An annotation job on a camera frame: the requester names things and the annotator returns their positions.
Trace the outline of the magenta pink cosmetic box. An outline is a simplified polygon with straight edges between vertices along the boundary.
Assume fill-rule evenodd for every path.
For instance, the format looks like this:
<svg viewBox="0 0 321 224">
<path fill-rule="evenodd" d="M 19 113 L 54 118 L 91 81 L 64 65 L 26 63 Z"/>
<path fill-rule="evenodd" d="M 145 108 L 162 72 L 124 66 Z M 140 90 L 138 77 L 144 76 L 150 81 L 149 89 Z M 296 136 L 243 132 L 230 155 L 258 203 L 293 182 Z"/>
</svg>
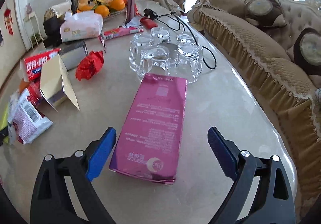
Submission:
<svg viewBox="0 0 321 224">
<path fill-rule="evenodd" d="M 116 143 L 110 170 L 174 184 L 179 163 L 187 80 L 145 74 Z"/>
</svg>

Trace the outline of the silver cardboard box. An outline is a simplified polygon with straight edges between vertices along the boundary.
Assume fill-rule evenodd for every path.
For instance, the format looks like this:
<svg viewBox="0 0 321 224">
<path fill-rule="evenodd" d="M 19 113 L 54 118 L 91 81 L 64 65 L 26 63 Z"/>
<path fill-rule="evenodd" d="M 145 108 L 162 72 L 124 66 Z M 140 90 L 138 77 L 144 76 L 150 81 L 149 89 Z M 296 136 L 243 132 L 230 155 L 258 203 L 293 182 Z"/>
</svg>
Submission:
<svg viewBox="0 0 321 224">
<path fill-rule="evenodd" d="M 59 47 L 59 55 L 68 71 L 76 68 L 82 59 L 88 55 L 84 40 L 66 42 Z"/>
</svg>

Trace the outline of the red white toothpaste box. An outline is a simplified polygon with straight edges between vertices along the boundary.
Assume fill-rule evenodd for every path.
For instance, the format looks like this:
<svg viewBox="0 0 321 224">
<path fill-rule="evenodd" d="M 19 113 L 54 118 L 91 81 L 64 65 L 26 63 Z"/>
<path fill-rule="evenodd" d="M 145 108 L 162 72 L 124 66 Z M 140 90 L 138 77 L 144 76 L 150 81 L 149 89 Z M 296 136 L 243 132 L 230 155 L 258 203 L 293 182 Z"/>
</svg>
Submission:
<svg viewBox="0 0 321 224">
<path fill-rule="evenodd" d="M 39 78 L 43 64 L 54 58 L 60 51 L 60 48 L 46 49 L 22 59 L 20 61 L 20 70 L 22 71 L 24 81 L 29 82 Z"/>
</svg>

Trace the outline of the orange box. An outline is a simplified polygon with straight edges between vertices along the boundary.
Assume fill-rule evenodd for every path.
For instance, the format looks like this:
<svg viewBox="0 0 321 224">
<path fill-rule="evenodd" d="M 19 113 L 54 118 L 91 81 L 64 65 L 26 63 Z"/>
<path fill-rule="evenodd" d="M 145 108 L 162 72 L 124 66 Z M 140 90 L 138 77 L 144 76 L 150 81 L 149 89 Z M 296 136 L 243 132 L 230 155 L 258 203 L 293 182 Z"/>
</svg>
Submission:
<svg viewBox="0 0 321 224">
<path fill-rule="evenodd" d="M 21 94 L 21 93 L 24 91 L 24 89 L 25 89 L 26 87 L 28 87 L 29 84 L 30 84 L 29 81 L 26 82 L 26 81 L 24 81 L 24 79 L 21 79 L 20 84 L 19 84 L 19 86 L 18 86 L 19 94 Z"/>
</svg>

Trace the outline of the red white snack bag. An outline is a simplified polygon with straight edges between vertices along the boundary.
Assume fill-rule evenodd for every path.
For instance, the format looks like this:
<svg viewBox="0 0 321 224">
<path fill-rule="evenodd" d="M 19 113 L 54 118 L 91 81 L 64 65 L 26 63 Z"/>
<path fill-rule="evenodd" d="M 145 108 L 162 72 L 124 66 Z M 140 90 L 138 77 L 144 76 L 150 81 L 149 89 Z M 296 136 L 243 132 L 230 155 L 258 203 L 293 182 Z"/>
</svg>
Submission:
<svg viewBox="0 0 321 224">
<path fill-rule="evenodd" d="M 40 83 L 29 83 L 22 92 L 10 97 L 8 110 L 9 137 L 21 144 L 30 144 L 48 130 L 53 122 L 37 109 L 41 101 Z"/>
</svg>

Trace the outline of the tan open cardboard box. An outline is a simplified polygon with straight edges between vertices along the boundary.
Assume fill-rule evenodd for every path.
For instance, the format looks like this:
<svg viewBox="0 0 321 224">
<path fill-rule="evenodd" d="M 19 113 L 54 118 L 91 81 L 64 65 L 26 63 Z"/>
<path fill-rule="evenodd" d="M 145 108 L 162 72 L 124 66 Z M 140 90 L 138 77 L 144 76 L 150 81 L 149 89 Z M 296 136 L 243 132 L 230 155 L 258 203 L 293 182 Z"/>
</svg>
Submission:
<svg viewBox="0 0 321 224">
<path fill-rule="evenodd" d="M 80 110 L 68 71 L 59 54 L 42 66 L 40 93 L 54 110 L 67 99 Z"/>
</svg>

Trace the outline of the crumpled red wrapper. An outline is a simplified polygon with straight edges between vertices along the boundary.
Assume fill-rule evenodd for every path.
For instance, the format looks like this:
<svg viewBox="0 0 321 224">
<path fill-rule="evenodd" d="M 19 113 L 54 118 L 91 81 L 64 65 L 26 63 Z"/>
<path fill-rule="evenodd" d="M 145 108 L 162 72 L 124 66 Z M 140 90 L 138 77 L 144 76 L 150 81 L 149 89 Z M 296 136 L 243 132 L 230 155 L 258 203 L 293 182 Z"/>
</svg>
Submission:
<svg viewBox="0 0 321 224">
<path fill-rule="evenodd" d="M 93 76 L 100 72 L 104 65 L 103 51 L 91 51 L 76 68 L 76 79 L 90 80 Z"/>
</svg>

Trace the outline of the yellow green small box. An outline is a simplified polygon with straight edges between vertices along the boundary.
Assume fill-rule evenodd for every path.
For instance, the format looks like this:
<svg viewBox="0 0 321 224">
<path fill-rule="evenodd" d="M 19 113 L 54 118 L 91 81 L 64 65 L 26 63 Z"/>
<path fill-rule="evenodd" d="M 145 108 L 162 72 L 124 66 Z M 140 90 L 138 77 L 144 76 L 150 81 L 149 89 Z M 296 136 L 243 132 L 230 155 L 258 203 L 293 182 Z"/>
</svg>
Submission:
<svg viewBox="0 0 321 224">
<path fill-rule="evenodd" d="M 9 143 L 9 132 L 8 132 L 8 110 L 9 110 L 9 104 L 6 105 L 5 110 L 3 111 L 3 114 L 1 116 L 1 124 L 0 124 L 0 146 L 2 146 L 4 143 Z"/>
</svg>

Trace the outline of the beige sofa right side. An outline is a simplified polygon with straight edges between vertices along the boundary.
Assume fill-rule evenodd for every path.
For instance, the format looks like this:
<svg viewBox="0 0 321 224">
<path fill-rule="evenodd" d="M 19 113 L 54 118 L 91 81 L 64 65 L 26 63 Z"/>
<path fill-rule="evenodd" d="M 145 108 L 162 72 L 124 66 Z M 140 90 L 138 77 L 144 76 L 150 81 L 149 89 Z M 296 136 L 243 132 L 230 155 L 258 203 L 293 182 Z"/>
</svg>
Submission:
<svg viewBox="0 0 321 224">
<path fill-rule="evenodd" d="M 188 19 L 232 62 L 272 121 L 294 161 L 304 217 L 320 198 L 320 94 L 289 56 L 306 28 L 320 31 L 319 0 L 276 0 L 285 25 L 261 30 L 245 19 L 254 0 L 196 0 Z"/>
</svg>

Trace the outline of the pink long candy box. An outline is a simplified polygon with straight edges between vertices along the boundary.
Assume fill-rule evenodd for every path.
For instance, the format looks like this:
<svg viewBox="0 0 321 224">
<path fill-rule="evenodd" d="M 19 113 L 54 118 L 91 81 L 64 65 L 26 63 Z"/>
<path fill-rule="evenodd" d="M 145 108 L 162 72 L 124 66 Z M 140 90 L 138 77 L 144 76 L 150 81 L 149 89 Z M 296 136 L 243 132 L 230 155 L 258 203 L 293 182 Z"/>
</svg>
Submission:
<svg viewBox="0 0 321 224">
<path fill-rule="evenodd" d="M 99 39 L 101 41 L 106 41 L 126 35 L 142 33 L 143 31 L 144 29 L 142 29 L 141 27 L 120 27 L 101 32 L 101 34 L 99 35 Z"/>
</svg>

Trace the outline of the white tissue pack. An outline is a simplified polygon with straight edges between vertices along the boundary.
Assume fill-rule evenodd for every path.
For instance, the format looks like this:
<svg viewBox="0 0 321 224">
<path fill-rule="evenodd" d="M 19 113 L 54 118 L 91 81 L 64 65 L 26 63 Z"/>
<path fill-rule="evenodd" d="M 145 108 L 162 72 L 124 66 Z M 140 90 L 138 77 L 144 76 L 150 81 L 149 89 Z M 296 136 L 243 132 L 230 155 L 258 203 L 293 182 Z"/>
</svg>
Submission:
<svg viewBox="0 0 321 224">
<path fill-rule="evenodd" d="M 99 37 L 103 28 L 103 18 L 94 11 L 72 14 L 65 13 L 64 23 L 60 26 L 62 42 Z"/>
</svg>

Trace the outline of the black cylinder speaker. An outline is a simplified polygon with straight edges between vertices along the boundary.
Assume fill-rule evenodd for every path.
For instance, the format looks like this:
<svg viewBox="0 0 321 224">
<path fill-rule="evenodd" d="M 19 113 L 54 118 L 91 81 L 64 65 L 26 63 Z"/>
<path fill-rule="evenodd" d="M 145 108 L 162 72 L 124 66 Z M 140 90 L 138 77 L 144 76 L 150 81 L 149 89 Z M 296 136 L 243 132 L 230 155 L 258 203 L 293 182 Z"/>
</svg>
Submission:
<svg viewBox="0 0 321 224">
<path fill-rule="evenodd" d="M 60 35 L 61 21 L 57 16 L 44 21 L 44 30 L 47 38 L 44 40 L 45 48 L 57 47 L 62 44 Z"/>
</svg>

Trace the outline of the white tall side stand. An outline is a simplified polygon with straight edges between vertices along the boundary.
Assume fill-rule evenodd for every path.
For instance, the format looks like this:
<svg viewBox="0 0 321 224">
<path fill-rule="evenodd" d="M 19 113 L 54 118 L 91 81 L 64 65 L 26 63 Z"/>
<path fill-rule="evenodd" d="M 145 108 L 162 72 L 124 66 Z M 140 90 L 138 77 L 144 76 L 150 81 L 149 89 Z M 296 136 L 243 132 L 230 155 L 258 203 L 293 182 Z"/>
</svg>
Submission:
<svg viewBox="0 0 321 224">
<path fill-rule="evenodd" d="M 34 11 L 25 16 L 23 26 L 31 45 L 30 48 L 34 49 L 39 46 L 44 38 L 41 34 L 39 19 Z"/>
</svg>

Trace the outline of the pink vase on stand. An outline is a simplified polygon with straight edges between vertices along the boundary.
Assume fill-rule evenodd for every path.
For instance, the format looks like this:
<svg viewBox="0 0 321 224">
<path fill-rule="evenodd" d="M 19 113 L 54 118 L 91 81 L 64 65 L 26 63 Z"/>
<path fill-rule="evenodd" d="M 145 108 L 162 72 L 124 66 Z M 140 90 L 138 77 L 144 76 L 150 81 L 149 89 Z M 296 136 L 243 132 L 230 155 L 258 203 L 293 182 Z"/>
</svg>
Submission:
<svg viewBox="0 0 321 224">
<path fill-rule="evenodd" d="M 27 15 L 29 15 L 29 14 L 31 14 L 31 13 L 33 12 L 33 9 L 31 8 L 30 3 L 28 3 L 28 4 L 26 5 L 25 9 L 26 9 L 26 14 L 27 14 Z"/>
</svg>

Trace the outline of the red Chinese knot ornament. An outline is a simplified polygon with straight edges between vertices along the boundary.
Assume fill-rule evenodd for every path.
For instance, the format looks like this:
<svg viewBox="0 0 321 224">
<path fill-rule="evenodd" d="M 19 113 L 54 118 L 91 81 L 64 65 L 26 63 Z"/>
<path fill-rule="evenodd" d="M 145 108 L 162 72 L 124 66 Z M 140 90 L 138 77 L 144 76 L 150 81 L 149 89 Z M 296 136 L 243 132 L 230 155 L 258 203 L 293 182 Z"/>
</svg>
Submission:
<svg viewBox="0 0 321 224">
<path fill-rule="evenodd" d="M 5 27 L 8 30 L 8 33 L 13 36 L 13 29 L 12 29 L 12 25 L 13 25 L 13 21 L 12 21 L 12 16 L 11 16 L 11 9 L 6 8 L 4 13 L 3 13 L 3 17 L 4 17 L 4 22 L 5 22 Z"/>
</svg>

